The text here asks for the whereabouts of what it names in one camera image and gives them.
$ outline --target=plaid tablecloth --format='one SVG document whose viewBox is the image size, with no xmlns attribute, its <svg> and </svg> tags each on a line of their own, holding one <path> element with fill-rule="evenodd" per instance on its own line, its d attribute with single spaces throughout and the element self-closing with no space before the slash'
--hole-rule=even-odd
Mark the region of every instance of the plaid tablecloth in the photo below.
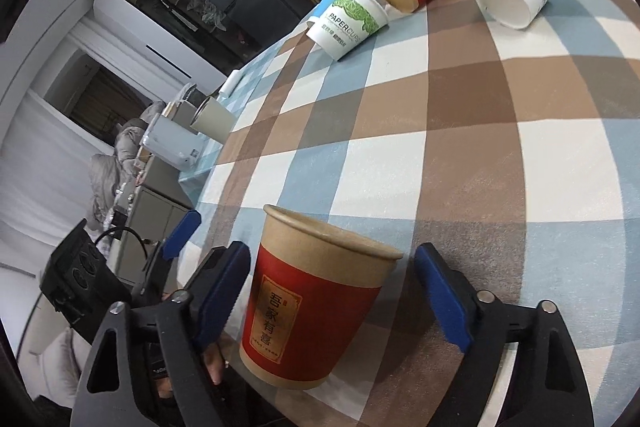
<svg viewBox="0 0 640 427">
<path fill-rule="evenodd" d="M 411 268 L 431 241 L 478 289 L 558 304 L 596 425 L 609 427 L 640 384 L 638 5 L 550 0 L 525 31 L 476 0 L 390 13 L 339 62 L 301 24 L 245 67 L 227 103 L 234 131 L 198 167 L 210 169 L 204 225 L 182 277 L 202 248 L 239 239 L 255 254 L 265 203 L 404 251 L 315 390 L 276 390 L 242 368 L 249 282 L 226 333 L 233 366 L 300 426 L 424 427 L 461 360 Z M 501 375 L 483 426 L 497 417 Z"/>
</svg>

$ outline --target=paper roll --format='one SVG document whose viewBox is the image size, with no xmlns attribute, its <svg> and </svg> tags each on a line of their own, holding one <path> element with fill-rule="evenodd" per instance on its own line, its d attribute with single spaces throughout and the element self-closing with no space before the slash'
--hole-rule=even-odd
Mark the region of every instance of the paper roll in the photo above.
<svg viewBox="0 0 640 427">
<path fill-rule="evenodd" d="M 231 74 L 226 78 L 226 82 L 222 84 L 222 87 L 218 92 L 219 99 L 223 100 L 224 98 L 229 98 L 231 96 L 231 93 L 234 92 L 234 89 L 236 89 L 236 86 L 238 85 L 238 82 L 240 82 L 241 78 L 242 73 L 240 72 L 240 70 L 231 71 Z"/>
<path fill-rule="evenodd" d="M 217 142 L 224 143 L 235 123 L 234 115 L 222 107 L 218 100 L 208 97 L 193 116 L 191 128 Z"/>
</svg>

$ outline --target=curtain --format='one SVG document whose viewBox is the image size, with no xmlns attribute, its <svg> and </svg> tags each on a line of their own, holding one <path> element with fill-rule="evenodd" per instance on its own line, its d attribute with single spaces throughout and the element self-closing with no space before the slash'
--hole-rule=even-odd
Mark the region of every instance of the curtain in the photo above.
<svg viewBox="0 0 640 427">
<path fill-rule="evenodd" d="M 28 90 L 0 150 L 0 263 L 44 269 L 87 211 L 99 152 L 113 150 Z"/>
</svg>

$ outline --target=desk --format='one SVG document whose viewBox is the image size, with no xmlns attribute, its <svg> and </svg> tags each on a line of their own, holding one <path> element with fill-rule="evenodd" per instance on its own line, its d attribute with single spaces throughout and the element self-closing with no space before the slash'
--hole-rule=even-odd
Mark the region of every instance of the desk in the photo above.
<svg viewBox="0 0 640 427">
<path fill-rule="evenodd" d="M 424 427 L 461 360 L 413 274 L 412 252 L 431 241 L 478 289 L 558 304 L 596 425 L 610 426 L 640 384 L 638 5 L 550 0 L 526 31 L 476 0 L 392 18 L 340 62 L 301 25 L 228 100 L 239 119 L 199 198 L 195 264 L 236 239 L 255 254 L 265 203 L 406 253 L 325 384 L 248 380 L 300 426 Z M 248 286 L 224 338 L 243 375 Z"/>
</svg>

